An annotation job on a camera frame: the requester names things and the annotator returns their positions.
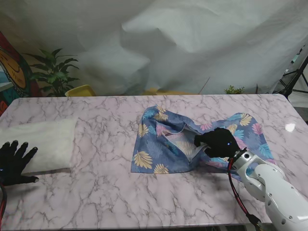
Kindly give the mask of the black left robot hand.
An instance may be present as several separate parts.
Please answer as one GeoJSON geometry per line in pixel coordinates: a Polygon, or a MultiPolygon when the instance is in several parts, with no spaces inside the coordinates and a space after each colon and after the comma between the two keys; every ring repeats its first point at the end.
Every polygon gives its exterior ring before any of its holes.
{"type": "Polygon", "coordinates": [[[32,148],[27,154],[28,142],[18,149],[18,141],[5,142],[0,149],[0,183],[3,186],[38,182],[38,177],[23,176],[22,172],[38,151],[32,148]]]}

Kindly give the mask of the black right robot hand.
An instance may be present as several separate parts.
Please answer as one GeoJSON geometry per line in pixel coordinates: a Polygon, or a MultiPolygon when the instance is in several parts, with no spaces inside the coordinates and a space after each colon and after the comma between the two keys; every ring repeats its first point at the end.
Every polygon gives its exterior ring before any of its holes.
{"type": "Polygon", "coordinates": [[[203,135],[196,135],[194,138],[194,145],[199,147],[202,143],[207,145],[204,152],[210,158],[234,157],[235,154],[240,151],[240,147],[234,136],[225,128],[216,128],[203,135]]]}

